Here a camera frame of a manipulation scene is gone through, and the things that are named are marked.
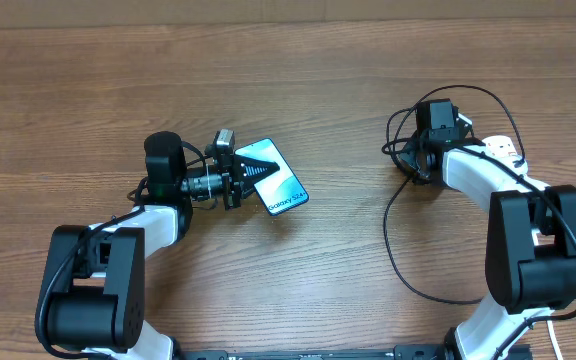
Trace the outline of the Samsung Galaxy smartphone blue screen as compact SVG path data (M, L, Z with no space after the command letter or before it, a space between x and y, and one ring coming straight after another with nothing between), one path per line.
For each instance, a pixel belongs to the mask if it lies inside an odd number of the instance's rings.
M241 147L235 155L273 161L280 166L278 172L252 187L270 215L277 216L309 200L306 189L270 138Z

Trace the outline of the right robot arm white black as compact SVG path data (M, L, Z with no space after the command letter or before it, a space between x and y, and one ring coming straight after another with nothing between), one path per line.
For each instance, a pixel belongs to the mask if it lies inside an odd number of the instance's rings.
M487 294L439 345L398 346L412 359L529 359L536 323L576 317L576 187L530 177L508 136L478 139L448 99L410 108L416 130L393 155L413 181L467 195L488 215Z

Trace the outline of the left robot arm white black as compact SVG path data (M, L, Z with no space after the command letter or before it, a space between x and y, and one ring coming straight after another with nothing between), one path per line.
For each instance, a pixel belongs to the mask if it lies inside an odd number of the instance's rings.
M230 210L257 194L276 216L309 198L269 138L236 148L222 129L199 150L161 131L144 151L147 175L128 195L129 213L52 234L34 326L57 358L183 358L178 341L145 319L146 259L183 239L198 202Z

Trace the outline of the white power strip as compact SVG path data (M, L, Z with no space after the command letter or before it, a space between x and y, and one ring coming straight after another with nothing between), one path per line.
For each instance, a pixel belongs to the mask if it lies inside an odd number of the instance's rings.
M528 173L528 164L522 160L522 156L517 152L512 140L508 136L495 135L482 140L486 150L485 153L500 161L508 168L519 175Z

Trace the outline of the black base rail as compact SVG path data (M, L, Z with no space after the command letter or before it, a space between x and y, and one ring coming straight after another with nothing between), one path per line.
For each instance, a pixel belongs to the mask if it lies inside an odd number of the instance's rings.
M402 345L392 349L329 350L329 351L273 351L227 353L223 350L181 351L183 360L430 360L439 356L439 345Z

